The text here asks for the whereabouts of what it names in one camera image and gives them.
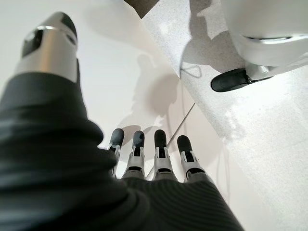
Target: dark ceiling corner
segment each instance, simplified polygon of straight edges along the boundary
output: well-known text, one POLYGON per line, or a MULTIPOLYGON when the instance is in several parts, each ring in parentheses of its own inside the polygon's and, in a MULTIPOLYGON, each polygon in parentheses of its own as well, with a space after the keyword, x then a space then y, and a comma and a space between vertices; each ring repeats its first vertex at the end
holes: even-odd
POLYGON ((143 18, 159 0, 124 0, 131 5, 140 18, 143 18))

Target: robot finger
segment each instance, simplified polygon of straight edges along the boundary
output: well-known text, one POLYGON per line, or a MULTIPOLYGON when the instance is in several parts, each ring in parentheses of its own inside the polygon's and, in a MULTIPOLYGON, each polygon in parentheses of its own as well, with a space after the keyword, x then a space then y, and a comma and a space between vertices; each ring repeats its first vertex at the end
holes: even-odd
POLYGON ((133 138, 132 150, 129 155, 127 167, 122 178, 145 179, 144 174, 144 133, 136 131, 133 138))
POLYGON ((154 135, 155 157, 154 157, 154 178, 153 180, 175 180, 170 156, 167 150, 166 134, 163 130, 157 130, 154 135))
POLYGON ((120 158, 120 151, 121 151, 123 139, 124 139, 124 131, 120 128, 117 128, 116 130, 113 131, 111 135, 110 143, 108 146, 108 150, 114 152, 115 157, 116 157, 116 165, 111 170, 111 175, 115 178, 116 178, 115 172, 116 172, 117 164, 120 158))
POLYGON ((181 157, 181 165, 185 174, 184 182, 193 183, 200 180, 213 182, 200 166, 199 160, 193 153, 192 145, 187 136, 178 137, 178 148, 181 157))

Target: speckled gray floor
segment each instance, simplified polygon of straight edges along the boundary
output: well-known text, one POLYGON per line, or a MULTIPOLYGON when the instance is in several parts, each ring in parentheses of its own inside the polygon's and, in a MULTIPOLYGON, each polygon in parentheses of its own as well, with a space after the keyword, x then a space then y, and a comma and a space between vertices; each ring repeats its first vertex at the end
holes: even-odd
POLYGON ((276 229, 308 230, 308 66, 217 93, 211 79, 244 64, 219 0, 160 0, 142 21, 275 216, 276 229))

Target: robotic fingertip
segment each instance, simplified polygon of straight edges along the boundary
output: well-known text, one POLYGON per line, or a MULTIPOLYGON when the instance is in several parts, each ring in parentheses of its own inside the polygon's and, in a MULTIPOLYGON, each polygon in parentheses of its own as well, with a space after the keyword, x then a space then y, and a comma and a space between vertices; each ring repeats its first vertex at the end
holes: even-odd
POLYGON ((120 145, 121 147, 123 144, 123 140, 124 140, 123 129, 120 128, 115 129, 111 135, 110 143, 112 143, 112 145, 120 145))
POLYGON ((144 133, 136 131, 133 137, 133 147, 140 148, 144 146, 144 133))
POLYGON ((157 130, 154 134, 155 147, 163 149, 167 146, 166 134, 163 130, 157 130))
POLYGON ((191 142, 187 136, 181 135, 178 137, 178 149, 180 153, 182 152, 189 153, 190 151, 193 150, 191 142))

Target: ribbed black fabric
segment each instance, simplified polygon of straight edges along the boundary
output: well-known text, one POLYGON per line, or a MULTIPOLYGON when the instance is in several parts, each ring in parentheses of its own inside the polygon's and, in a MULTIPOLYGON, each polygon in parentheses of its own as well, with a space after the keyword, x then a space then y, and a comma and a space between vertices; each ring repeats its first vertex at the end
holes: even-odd
POLYGON ((13 78, 0 102, 0 231, 241 230, 204 180, 115 180, 78 84, 13 78))
POLYGON ((209 181, 125 179, 146 194, 158 219, 172 230, 240 230, 241 226, 217 188, 209 181))

